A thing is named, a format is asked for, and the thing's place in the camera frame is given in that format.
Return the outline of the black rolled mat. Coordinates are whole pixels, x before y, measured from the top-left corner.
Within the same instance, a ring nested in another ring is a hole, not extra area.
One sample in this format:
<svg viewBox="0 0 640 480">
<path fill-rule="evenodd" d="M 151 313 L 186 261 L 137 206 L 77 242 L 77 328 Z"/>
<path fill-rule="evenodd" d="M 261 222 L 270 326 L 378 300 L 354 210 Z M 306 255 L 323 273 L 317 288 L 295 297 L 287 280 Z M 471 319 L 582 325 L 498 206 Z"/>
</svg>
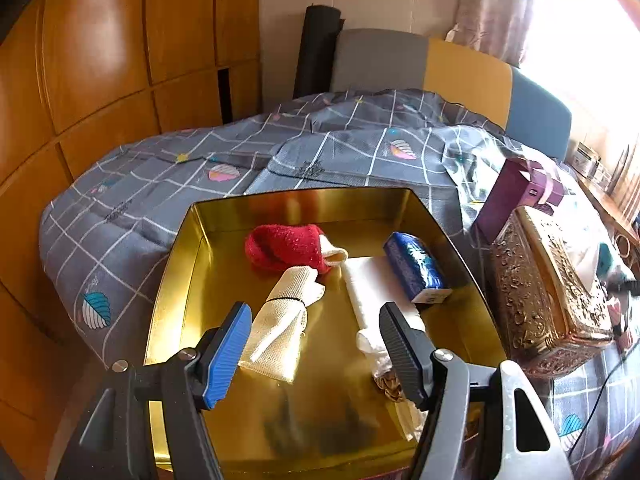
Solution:
<svg viewBox="0 0 640 480">
<path fill-rule="evenodd" d="M 327 92 L 331 88 L 337 37 L 343 29 L 341 11 L 334 6 L 306 7 L 293 98 Z"/>
</svg>

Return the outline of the gold metal tray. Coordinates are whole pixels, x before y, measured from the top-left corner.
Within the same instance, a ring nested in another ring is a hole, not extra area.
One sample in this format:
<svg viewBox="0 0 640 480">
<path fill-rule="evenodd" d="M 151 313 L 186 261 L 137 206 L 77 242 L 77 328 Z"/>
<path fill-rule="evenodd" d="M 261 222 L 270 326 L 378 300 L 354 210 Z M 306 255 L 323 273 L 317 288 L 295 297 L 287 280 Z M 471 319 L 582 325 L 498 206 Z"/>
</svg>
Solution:
<svg viewBox="0 0 640 480">
<path fill-rule="evenodd" d="M 382 254 L 393 232 L 419 237 L 452 283 L 422 318 L 436 346 L 465 361 L 504 359 L 498 330 L 476 281 L 446 234 L 408 188 L 317 188 L 193 204 L 160 282 L 145 359 L 168 360 L 221 324 L 238 301 L 258 310 L 276 278 L 252 268 L 247 234 L 262 224 L 315 224 L 353 257 Z M 342 274 L 323 279 L 308 312 L 295 379 L 239 370 L 224 400 L 205 415 L 228 479 L 361 479 L 410 464 L 414 445 L 393 403 L 358 350 L 358 324 Z"/>
</svg>

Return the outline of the gold ornate tissue box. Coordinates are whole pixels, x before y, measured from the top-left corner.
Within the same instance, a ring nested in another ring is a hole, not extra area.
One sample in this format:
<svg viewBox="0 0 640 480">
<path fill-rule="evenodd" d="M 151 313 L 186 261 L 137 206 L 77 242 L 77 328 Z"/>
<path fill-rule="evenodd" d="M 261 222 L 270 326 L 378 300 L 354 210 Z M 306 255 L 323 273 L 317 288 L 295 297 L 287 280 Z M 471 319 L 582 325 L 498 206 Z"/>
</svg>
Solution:
<svg viewBox="0 0 640 480">
<path fill-rule="evenodd" d="M 502 342 L 527 376 L 570 374 L 612 342 L 603 287 L 582 284 L 551 216 L 514 209 L 490 254 Z"/>
</svg>

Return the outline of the yellow blue headboard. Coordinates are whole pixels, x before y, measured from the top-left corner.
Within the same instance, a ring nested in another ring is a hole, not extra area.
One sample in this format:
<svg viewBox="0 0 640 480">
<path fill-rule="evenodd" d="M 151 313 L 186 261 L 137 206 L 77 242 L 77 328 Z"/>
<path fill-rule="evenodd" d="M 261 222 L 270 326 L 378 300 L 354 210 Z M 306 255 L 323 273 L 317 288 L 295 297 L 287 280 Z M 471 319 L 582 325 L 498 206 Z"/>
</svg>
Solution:
<svg viewBox="0 0 640 480">
<path fill-rule="evenodd" d="M 331 89 L 431 91 L 560 162 L 570 144 L 572 115 L 549 91 L 498 58 L 434 37 L 376 28 L 340 32 Z"/>
</svg>

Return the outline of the blue tissue pack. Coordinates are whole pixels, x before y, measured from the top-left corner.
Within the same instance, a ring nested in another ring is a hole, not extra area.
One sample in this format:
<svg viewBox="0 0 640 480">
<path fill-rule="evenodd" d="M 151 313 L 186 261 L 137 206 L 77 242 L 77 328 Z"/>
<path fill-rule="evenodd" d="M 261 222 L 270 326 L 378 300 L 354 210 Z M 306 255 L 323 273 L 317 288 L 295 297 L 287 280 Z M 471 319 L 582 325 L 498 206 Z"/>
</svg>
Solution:
<svg viewBox="0 0 640 480">
<path fill-rule="evenodd" d="M 419 237 L 393 232 L 383 249 L 396 278 L 413 304 L 442 304 L 451 294 L 434 258 Z"/>
</svg>

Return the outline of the purple cardboard gift box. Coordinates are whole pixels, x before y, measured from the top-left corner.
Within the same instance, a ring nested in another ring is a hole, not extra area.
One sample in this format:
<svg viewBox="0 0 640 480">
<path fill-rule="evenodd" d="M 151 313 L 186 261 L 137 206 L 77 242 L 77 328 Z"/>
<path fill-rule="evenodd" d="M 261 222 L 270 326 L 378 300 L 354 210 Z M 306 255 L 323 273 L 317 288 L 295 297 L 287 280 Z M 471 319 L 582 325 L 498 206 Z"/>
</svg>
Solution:
<svg viewBox="0 0 640 480">
<path fill-rule="evenodd" d="M 492 244 L 519 206 L 529 206 L 553 214 L 565 195 L 555 172 L 544 169 L 536 160 L 509 157 L 474 224 L 488 244 Z"/>
</svg>

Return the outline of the silver box on desk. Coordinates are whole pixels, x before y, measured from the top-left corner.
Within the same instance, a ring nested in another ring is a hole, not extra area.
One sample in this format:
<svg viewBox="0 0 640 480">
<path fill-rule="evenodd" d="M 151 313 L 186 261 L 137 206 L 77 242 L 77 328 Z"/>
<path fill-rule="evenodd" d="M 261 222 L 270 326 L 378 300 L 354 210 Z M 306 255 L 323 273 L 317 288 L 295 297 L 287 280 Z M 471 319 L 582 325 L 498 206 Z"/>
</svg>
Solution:
<svg viewBox="0 0 640 480">
<path fill-rule="evenodd" d="M 582 177 L 592 179 L 597 172 L 600 159 L 601 157 L 596 151 L 593 151 L 586 144 L 578 142 L 570 159 L 570 166 Z"/>
</svg>

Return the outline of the cream woven cloth roll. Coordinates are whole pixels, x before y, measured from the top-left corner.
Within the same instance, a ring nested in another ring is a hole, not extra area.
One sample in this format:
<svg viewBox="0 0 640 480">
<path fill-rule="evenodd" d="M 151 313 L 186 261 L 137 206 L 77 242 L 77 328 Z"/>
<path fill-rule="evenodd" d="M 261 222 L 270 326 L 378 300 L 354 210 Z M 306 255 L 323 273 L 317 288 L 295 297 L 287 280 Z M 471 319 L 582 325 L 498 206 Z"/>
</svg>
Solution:
<svg viewBox="0 0 640 480">
<path fill-rule="evenodd" d="M 308 308 L 326 288 L 310 266 L 291 266 L 260 307 L 243 350 L 240 367 L 277 380 L 294 382 Z"/>
</svg>

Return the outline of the red knitted sock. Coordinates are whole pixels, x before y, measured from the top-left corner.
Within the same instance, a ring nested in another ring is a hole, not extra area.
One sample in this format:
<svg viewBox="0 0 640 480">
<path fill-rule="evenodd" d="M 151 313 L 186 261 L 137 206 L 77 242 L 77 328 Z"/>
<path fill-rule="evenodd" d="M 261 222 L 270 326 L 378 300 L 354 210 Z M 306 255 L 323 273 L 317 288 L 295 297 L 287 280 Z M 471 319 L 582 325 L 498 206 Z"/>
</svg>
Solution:
<svg viewBox="0 0 640 480">
<path fill-rule="evenodd" d="M 330 266 L 322 256 L 321 235 L 323 232 L 314 224 L 263 224 L 248 234 L 244 252 L 250 264 L 261 271 L 284 272 L 292 266 L 310 266 L 326 274 Z"/>
</svg>

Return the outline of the white rolled towel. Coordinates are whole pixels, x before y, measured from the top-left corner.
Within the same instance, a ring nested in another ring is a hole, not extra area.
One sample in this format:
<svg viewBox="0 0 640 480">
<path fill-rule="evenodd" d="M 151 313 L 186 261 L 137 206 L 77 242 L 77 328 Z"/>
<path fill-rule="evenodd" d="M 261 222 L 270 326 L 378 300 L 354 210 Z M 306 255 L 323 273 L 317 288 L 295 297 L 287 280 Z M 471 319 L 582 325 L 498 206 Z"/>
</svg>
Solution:
<svg viewBox="0 0 640 480">
<path fill-rule="evenodd" d="M 358 323 L 356 345 L 372 362 L 373 374 L 390 367 L 378 324 L 380 309 L 394 302 L 410 327 L 425 332 L 418 309 L 409 301 L 386 257 L 348 258 L 341 263 L 352 310 Z"/>
</svg>

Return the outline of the grey checked bed quilt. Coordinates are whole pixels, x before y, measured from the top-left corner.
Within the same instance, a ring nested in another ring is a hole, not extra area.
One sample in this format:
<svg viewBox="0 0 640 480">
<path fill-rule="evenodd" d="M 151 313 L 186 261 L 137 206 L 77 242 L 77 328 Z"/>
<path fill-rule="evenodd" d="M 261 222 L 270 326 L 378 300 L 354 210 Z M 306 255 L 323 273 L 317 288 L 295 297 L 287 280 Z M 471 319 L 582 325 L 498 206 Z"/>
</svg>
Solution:
<svg viewBox="0 0 640 480">
<path fill-rule="evenodd" d="M 423 90 L 305 96 L 115 148 L 43 211 L 44 272 L 104 363 L 140 361 L 160 274 L 199 200 L 326 186 L 411 188 L 479 271 L 471 226 L 510 156 L 536 151 Z"/>
</svg>

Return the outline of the white cloth with brown scrunchie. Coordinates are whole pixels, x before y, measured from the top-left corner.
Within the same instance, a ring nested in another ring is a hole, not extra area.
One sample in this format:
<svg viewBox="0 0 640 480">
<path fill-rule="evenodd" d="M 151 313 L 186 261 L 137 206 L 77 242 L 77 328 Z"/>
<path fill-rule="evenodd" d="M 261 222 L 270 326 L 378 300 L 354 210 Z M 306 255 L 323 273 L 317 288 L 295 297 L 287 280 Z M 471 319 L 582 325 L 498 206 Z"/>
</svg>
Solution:
<svg viewBox="0 0 640 480">
<path fill-rule="evenodd" d="M 356 336 L 356 345 L 367 359 L 375 385 L 395 405 L 401 434 L 406 440 L 419 441 L 427 412 L 420 411 L 406 398 L 380 331 L 374 327 L 360 330 Z"/>
</svg>

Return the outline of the wooden side desk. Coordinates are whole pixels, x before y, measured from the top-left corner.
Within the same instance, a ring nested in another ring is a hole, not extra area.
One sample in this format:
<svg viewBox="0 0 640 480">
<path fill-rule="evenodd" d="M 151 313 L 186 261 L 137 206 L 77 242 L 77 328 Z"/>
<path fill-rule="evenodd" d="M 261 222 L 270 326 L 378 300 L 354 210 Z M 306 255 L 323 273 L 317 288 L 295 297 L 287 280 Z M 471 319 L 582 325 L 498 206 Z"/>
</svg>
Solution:
<svg viewBox="0 0 640 480">
<path fill-rule="evenodd" d="M 639 235 L 624 215 L 618 209 L 614 200 L 603 192 L 597 185 L 588 181 L 577 171 L 572 169 L 578 185 L 596 208 L 602 222 L 608 230 L 608 235 L 614 247 L 620 253 L 627 266 L 633 266 L 639 261 Z"/>
</svg>

